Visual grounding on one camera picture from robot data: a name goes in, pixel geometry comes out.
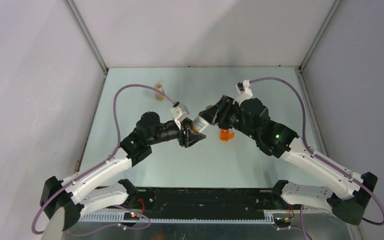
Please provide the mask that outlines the white pill bottle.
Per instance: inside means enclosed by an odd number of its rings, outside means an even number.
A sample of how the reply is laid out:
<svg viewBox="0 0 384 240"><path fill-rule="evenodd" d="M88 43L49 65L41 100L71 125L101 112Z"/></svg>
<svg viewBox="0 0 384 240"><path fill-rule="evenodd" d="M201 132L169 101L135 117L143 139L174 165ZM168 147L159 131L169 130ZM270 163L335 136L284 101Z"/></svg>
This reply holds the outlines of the white pill bottle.
<svg viewBox="0 0 384 240"><path fill-rule="evenodd" d="M197 133L202 133L209 125L208 121L198 115L190 124L190 128Z"/></svg>

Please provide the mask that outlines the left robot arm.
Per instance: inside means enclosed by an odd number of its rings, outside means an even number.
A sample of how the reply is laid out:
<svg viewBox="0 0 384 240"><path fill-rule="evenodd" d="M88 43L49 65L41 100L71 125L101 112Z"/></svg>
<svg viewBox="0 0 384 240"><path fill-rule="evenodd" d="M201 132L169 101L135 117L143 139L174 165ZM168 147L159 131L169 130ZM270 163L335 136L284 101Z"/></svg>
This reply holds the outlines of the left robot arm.
<svg viewBox="0 0 384 240"><path fill-rule="evenodd" d="M177 140L181 147L191 147L206 138L202 132L208 126L209 123L200 116L194 120L185 118L180 122L169 120L162 123L156 112L144 113L133 131L107 159L64 179L55 176L47 179L40 211L51 219L58 209L64 209L62 229L65 231L81 217L96 210L115 205L135 207L139 202L139 191L128 179L104 188L99 186L147 158L152 153L152 145Z"/></svg>

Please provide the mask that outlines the orange pill organizer box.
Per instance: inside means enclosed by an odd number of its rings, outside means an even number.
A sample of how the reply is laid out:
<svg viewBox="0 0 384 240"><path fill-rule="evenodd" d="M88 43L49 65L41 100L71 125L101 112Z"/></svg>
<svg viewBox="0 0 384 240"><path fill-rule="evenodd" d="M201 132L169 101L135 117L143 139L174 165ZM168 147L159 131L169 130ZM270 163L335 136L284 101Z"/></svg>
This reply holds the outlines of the orange pill organizer box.
<svg viewBox="0 0 384 240"><path fill-rule="evenodd" d="M230 129L220 129L219 139L222 142L228 142L235 137L235 133Z"/></svg>

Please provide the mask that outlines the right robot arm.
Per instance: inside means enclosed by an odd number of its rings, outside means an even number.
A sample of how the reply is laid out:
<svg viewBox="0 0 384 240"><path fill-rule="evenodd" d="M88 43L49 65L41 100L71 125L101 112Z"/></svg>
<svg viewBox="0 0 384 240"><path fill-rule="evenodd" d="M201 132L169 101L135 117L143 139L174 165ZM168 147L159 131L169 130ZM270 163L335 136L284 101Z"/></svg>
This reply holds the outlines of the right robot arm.
<svg viewBox="0 0 384 240"><path fill-rule="evenodd" d="M299 185L279 180L270 196L275 208L307 205L327 210L351 225L358 226L364 220L378 177L346 169L311 149L295 131L271 120L268 108L259 99L238 103L224 95L211 108L201 111L191 125L199 133L210 125L235 129L253 139L264 154L300 167L326 184Z"/></svg>

